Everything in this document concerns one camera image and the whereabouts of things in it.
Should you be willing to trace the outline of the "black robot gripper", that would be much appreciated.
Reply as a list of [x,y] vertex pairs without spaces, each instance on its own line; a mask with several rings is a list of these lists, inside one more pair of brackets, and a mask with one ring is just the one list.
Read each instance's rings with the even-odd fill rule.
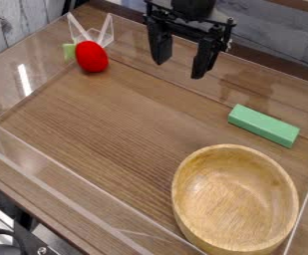
[[161,65],[171,56],[171,35],[193,41],[201,39],[190,74],[193,79],[201,79],[213,68],[219,50],[230,47],[234,19],[215,9],[215,0],[145,0],[145,3],[154,62]]

